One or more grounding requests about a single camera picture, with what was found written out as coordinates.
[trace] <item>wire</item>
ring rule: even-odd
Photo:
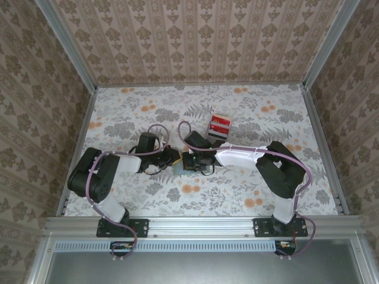
[[[137,239],[138,239],[137,234],[136,234],[136,232],[135,232],[132,228],[130,228],[129,226],[113,221],[112,219],[110,219],[110,218],[108,218],[106,215],[104,215],[104,214],[101,212],[100,209],[98,209],[98,207],[97,207],[97,203],[95,203],[95,202],[91,199],[91,197],[90,197],[90,195],[89,195],[89,185],[90,185],[90,183],[91,183],[91,178],[92,178],[92,175],[94,174],[94,170],[96,169],[97,164],[102,160],[102,158],[103,158],[104,156],[107,156],[107,155],[109,155],[109,154],[116,154],[116,155],[122,155],[122,156],[147,156],[147,155],[152,155],[152,154],[155,154],[155,153],[158,153],[158,152],[162,151],[162,150],[168,145],[168,143],[169,143],[169,140],[170,140],[170,133],[169,133],[168,129],[167,129],[164,125],[162,125],[162,124],[153,124],[153,125],[151,125],[151,126],[147,129],[147,132],[149,132],[150,129],[151,129],[152,127],[154,127],[154,126],[162,127],[162,128],[166,131],[166,133],[167,133],[167,142],[166,142],[164,145],[162,145],[162,147],[160,147],[159,149],[157,149],[157,150],[155,150],[155,151],[148,152],[148,153],[125,153],[125,152],[120,152],[120,151],[104,151],[104,152],[102,152],[102,153],[97,157],[97,159],[94,161],[94,163],[93,163],[91,169],[89,170],[89,174],[88,174],[87,181],[86,181],[86,184],[85,184],[85,196],[86,196],[86,198],[87,198],[87,201],[91,204],[91,207],[92,207],[97,213],[99,213],[100,216],[102,216],[105,220],[107,220],[109,223],[111,223],[111,224],[113,224],[113,225],[116,225],[116,226],[119,226],[119,227],[123,227],[123,228],[129,230],[129,231],[133,234],[133,237],[134,237],[133,246],[132,246],[132,248],[130,249],[130,251],[129,251],[124,257],[128,257],[128,256],[133,252],[133,250],[136,248],[136,246],[137,246]],[[114,255],[114,249],[112,249],[111,254],[112,254],[113,257],[116,257],[116,256]]]
[[[295,243],[295,247],[296,247],[296,232],[295,232],[295,230],[293,230],[294,231],[294,238],[292,239],[292,241]]]
[[[277,152],[274,152],[274,151],[269,151],[269,150],[265,150],[265,149],[259,149],[259,148],[256,148],[256,147],[243,147],[243,146],[229,146],[229,147],[218,147],[218,148],[210,148],[210,149],[203,149],[203,148],[198,148],[198,147],[194,147],[190,144],[188,144],[182,137],[181,133],[180,133],[180,129],[181,129],[181,126],[183,124],[186,124],[189,128],[189,132],[191,132],[191,124],[188,122],[188,121],[181,121],[178,125],[178,136],[179,136],[179,139],[191,150],[195,150],[195,151],[217,151],[217,150],[242,150],[242,151],[251,151],[251,152],[259,152],[259,153],[266,153],[266,154],[270,154],[270,155],[273,155],[273,156],[278,156],[278,157],[282,157],[282,158],[285,158],[297,165],[299,165],[300,167],[302,167],[304,169],[304,171],[307,173],[308,175],[308,180],[307,182],[299,189],[296,191],[295,193],[295,200],[294,200],[294,211],[293,213],[294,214],[297,214],[300,218],[304,218],[305,220],[308,220],[309,222],[311,222],[312,226],[313,226],[313,231],[312,231],[312,234],[309,238],[309,241],[308,243],[306,244],[306,246],[301,250],[299,251],[298,253],[295,253],[293,254],[291,257],[294,257],[294,256],[299,256],[301,255],[308,247],[309,245],[311,244],[311,242],[313,241],[313,238],[314,236],[316,235],[316,224],[308,217],[305,217],[305,216],[302,216],[300,215],[298,212],[297,212],[297,204],[298,204],[298,199],[299,199],[299,194],[305,190],[305,188],[307,188],[311,183],[312,183],[312,174],[311,172],[309,171],[309,169],[307,167],[305,167],[305,165],[297,160],[297,159],[294,159],[288,155],[285,155],[285,154],[281,154],[281,153],[277,153]]]
[[[203,176],[211,176],[211,175],[214,174],[214,165],[212,165],[212,172],[211,172],[209,175],[206,175],[205,173],[203,173],[202,170],[201,170],[200,172],[201,172],[201,174],[202,174]]]
[[[112,249],[111,249],[111,255],[113,256],[113,260],[115,260],[116,257],[117,257],[117,256],[114,254],[114,250],[115,250],[115,248],[118,247],[118,246],[125,245],[125,244],[127,244],[127,243],[125,243],[125,242],[119,242],[119,243],[114,243],[114,244],[113,244]]]
[[[146,173],[146,170],[144,170],[143,173],[146,174],[146,175],[148,175],[148,176],[154,176],[154,175],[157,175],[158,173],[160,173],[161,171],[162,171],[162,169],[158,170],[155,173]]]
[[[137,149],[137,146],[133,146],[133,148],[131,148],[128,153],[132,153],[135,149]]]
[[[280,250],[278,248],[277,248],[277,252],[281,253],[283,256],[288,256],[289,257],[289,255],[287,253],[285,253],[284,251],[282,251],[282,250]]]

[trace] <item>aluminum frame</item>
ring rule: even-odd
[[[358,6],[359,1],[360,0],[348,0],[342,3],[337,16],[330,26],[329,31],[327,31],[325,39],[323,40],[316,56],[312,61],[312,64],[308,69],[307,74],[304,77],[304,84],[306,88],[312,87],[317,75],[320,73],[322,67],[327,61],[327,58],[332,52],[334,46],[336,46],[339,37],[354,13],[355,8]]]
[[[92,112],[94,111],[95,102],[96,102],[97,93],[94,93],[91,95],[88,101],[87,109],[85,111],[85,115],[83,118],[83,123],[81,127],[81,131],[79,132],[78,140],[76,142],[75,150],[73,152],[73,156],[70,163],[70,168],[68,170],[65,185],[63,187],[62,195],[60,196],[59,205],[56,211],[56,216],[62,216],[64,213],[64,208],[66,206],[66,203],[68,201],[68,197],[70,196],[70,190],[67,187],[67,182],[70,176],[70,173],[78,163],[78,161],[81,158],[82,155],[82,149],[85,141],[85,137],[88,131],[88,125],[91,120]]]
[[[84,85],[89,93],[93,95],[96,92],[96,80],[89,71],[85,59],[81,56],[75,40],[70,36],[59,14],[55,11],[51,0],[36,0],[47,22],[54,31],[65,52],[70,58],[79,76],[82,78]]]
[[[309,89],[302,89],[304,103],[309,115],[309,121],[312,125],[314,137],[316,138],[317,145],[320,149],[321,159],[325,168],[325,173],[330,184],[331,190],[337,194],[341,203],[342,212],[346,215],[350,214],[348,203],[346,202],[345,195],[343,194],[341,184],[338,179],[336,167],[334,166],[332,155],[330,154],[329,147],[325,139],[324,131],[322,130],[319,116],[317,115],[316,106],[314,105],[312,95]]]
[[[256,238],[253,233],[254,218],[263,217],[151,217],[150,241],[185,240],[286,240],[291,238]],[[317,227],[315,240],[351,241],[355,260],[364,283],[379,283],[372,254],[364,240],[364,230],[358,216],[309,216]],[[50,269],[55,244],[62,240],[98,241],[96,237],[99,217],[51,217],[47,220],[43,239],[31,270],[28,284],[45,283]],[[313,226],[307,221],[308,231]],[[131,238],[101,238],[101,240],[127,241]]]
[[[238,81],[238,82],[175,82],[175,83],[145,83],[145,84],[116,84],[98,85],[98,88],[135,88],[135,87],[176,87],[176,86],[250,86],[250,85],[301,85],[302,81]]]

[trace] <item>glass panel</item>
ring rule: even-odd
[[[292,260],[273,253],[55,253],[47,283],[363,283],[349,240],[317,240]]]

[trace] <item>table surface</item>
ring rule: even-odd
[[[228,142],[280,141],[311,170],[313,183],[299,199],[301,214],[337,214],[299,85],[99,88],[82,153],[88,147],[129,151],[154,123],[169,129],[172,147],[186,150],[177,135],[179,122],[187,120],[205,135],[212,114],[232,118]],[[183,126],[182,135],[187,131]],[[218,167],[207,177],[174,175],[170,167],[154,176],[119,173],[111,191],[139,217],[268,216],[274,209],[273,194],[257,169],[241,167]],[[71,193],[65,216],[96,213]]]

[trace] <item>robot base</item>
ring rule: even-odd
[[[307,237],[307,225],[303,218],[294,217],[291,222],[284,224],[275,218],[253,219],[256,238],[262,237]]]
[[[147,238],[149,232],[149,219],[130,219],[128,226],[132,228],[138,238]],[[133,234],[126,228],[109,223],[101,218],[96,231],[98,238],[133,238]]]

